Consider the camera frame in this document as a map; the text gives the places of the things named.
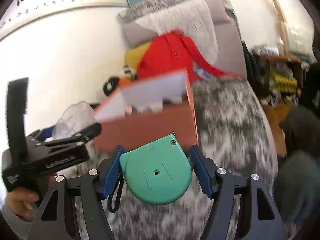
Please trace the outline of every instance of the yellow cushion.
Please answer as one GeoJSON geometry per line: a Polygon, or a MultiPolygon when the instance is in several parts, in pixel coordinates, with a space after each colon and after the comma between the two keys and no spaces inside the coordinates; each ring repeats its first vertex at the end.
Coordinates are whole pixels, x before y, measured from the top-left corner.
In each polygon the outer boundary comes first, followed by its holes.
{"type": "Polygon", "coordinates": [[[142,44],[139,47],[136,47],[134,49],[129,49],[126,51],[124,58],[125,58],[125,63],[128,67],[131,67],[135,70],[138,68],[138,64],[144,54],[147,52],[147,50],[150,47],[151,42],[147,42],[145,44],[142,44]]]}

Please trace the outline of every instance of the black and white fur blanket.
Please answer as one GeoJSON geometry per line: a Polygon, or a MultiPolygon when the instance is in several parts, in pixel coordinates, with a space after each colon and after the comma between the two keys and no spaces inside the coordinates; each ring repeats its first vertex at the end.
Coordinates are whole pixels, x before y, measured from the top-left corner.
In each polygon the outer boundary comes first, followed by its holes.
{"type": "MultiPolygon", "coordinates": [[[[193,84],[194,104],[200,147],[206,157],[218,167],[231,173],[250,176],[257,173],[272,192],[274,161],[269,150],[265,125],[255,95],[245,79],[220,78],[197,81],[193,84]]],[[[96,158],[77,165],[74,176],[80,176],[108,157],[95,153],[96,158]]],[[[240,199],[235,197],[227,239],[236,231],[240,199]]],[[[186,193],[177,201],[163,206],[153,206],[138,200],[126,183],[116,213],[107,209],[106,217],[115,239],[199,239],[209,216],[213,200],[201,191],[195,174],[186,193]]],[[[82,240],[88,239],[81,208],[76,197],[76,209],[82,240]]]]}

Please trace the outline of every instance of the teal plastic case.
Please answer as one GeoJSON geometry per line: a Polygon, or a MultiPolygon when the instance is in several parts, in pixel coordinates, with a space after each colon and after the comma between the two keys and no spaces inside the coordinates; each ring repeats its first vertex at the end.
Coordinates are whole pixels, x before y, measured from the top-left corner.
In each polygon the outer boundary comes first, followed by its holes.
{"type": "Polygon", "coordinates": [[[130,191],[152,205],[177,200],[191,181],[190,162],[173,135],[122,154],[120,166],[130,191]]]}

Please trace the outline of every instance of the orange box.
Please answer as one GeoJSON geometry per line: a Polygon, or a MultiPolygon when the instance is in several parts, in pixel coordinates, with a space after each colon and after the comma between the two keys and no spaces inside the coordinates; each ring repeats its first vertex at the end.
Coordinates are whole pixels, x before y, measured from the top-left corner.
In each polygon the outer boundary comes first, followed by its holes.
{"type": "Polygon", "coordinates": [[[122,145],[127,151],[162,138],[172,131],[180,146],[189,148],[198,144],[192,91],[185,70],[143,79],[116,89],[94,111],[102,125],[101,134],[94,139],[101,151],[113,151],[122,145]],[[163,99],[187,94],[188,101],[165,105],[160,112],[143,112],[125,116],[130,106],[150,106],[163,99]]]}

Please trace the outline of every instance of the white towel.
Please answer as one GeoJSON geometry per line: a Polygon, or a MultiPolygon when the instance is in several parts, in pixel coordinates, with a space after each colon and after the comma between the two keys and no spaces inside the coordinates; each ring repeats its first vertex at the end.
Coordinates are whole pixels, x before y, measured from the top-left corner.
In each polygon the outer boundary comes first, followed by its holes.
{"type": "Polygon", "coordinates": [[[184,3],[150,13],[135,21],[159,35],[180,29],[193,39],[201,55],[211,65],[217,60],[218,44],[211,14],[204,0],[184,3]]]}

